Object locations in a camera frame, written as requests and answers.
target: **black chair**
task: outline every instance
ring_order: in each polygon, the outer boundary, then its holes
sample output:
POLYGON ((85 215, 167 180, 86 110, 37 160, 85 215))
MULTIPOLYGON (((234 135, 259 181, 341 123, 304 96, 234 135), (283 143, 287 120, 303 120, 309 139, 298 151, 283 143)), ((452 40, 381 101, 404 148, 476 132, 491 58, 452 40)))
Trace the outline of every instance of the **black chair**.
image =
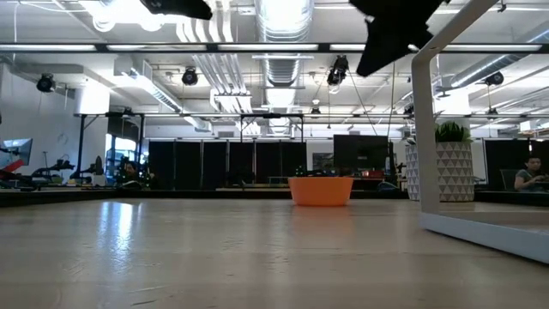
POLYGON ((519 170, 516 169, 501 169, 502 180, 506 191, 515 191, 515 177, 519 170))

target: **person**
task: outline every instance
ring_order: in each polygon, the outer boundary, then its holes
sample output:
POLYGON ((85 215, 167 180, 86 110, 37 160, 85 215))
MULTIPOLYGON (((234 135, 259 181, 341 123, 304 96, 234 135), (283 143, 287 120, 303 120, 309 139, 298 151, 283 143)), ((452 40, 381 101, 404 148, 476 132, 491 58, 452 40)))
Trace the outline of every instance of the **person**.
POLYGON ((526 169, 520 170, 515 176, 515 190, 523 192, 544 191, 540 181, 546 179, 546 175, 540 174, 541 159, 530 155, 525 162, 526 169))

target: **spotlight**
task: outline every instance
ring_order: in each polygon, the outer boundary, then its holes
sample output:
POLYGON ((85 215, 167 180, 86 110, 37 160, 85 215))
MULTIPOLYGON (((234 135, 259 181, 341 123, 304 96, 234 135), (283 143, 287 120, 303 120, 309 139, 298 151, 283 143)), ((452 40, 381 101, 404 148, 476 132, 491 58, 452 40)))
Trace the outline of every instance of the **spotlight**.
POLYGON ((190 18, 210 20, 212 9, 203 0, 141 0, 152 14, 183 15, 190 18))
POLYGON ((196 75, 196 68, 195 67, 188 67, 185 69, 185 72, 183 73, 183 77, 181 78, 181 82, 187 86, 194 86, 198 82, 198 76, 196 75))
POLYGON ((403 115, 413 115, 413 105, 404 109, 403 115))
MULTIPOLYGON (((499 112, 498 110, 495 108, 495 107, 490 107, 490 109, 488 109, 488 112, 486 112, 486 115, 498 115, 499 112)), ((488 117, 488 120, 495 120, 496 118, 494 117, 488 117)))
POLYGON ((330 70, 328 75, 328 85, 337 86, 343 82, 347 75, 345 72, 349 70, 349 62, 347 61, 347 56, 341 55, 337 56, 332 70, 330 70))
POLYGON ((504 75, 501 74, 501 72, 498 72, 498 73, 495 73, 491 76, 488 76, 485 80, 484 80, 484 83, 488 86, 499 86, 501 84, 504 83, 504 75))
POLYGON ((53 80, 53 74, 44 73, 36 83, 36 88, 43 93, 52 93, 55 91, 56 83, 53 80))

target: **ceiling duct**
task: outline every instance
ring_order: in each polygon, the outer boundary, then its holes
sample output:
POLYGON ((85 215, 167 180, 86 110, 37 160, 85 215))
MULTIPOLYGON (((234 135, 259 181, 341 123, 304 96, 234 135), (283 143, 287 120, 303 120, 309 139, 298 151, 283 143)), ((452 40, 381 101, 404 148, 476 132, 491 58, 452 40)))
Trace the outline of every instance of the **ceiling duct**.
MULTIPOLYGON (((528 32, 516 40, 516 43, 545 44, 549 43, 549 21, 544 22, 536 29, 528 32)), ((463 88, 474 82, 478 82, 498 71, 506 68, 517 61, 527 57, 528 54, 521 55, 497 55, 484 58, 473 66, 456 74, 450 80, 451 88, 463 88)))
MULTIPOLYGON (((307 40, 314 9, 313 0, 255 0, 255 3, 259 39, 262 42, 307 40)), ((267 102, 271 106, 287 107, 295 98, 295 89, 287 88, 299 77, 300 61, 295 60, 295 54, 287 56, 293 59, 266 59, 262 63, 266 86, 286 88, 266 90, 267 102)))

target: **ceiling pipe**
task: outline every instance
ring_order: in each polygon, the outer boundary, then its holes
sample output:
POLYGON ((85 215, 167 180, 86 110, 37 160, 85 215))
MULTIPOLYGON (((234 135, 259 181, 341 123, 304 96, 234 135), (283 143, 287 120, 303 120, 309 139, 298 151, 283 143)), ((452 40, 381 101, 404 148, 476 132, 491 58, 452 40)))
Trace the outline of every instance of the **ceiling pipe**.
MULTIPOLYGON (((518 38, 516 43, 549 43, 549 21, 536 27, 534 30, 524 34, 518 38)), ((465 69, 461 73, 453 76, 449 81, 449 87, 441 87, 440 91, 446 91, 456 88, 463 88, 478 82, 488 76, 491 76, 498 71, 515 64, 516 62, 526 58, 528 54, 509 54, 500 56, 490 56, 471 67, 465 69)))

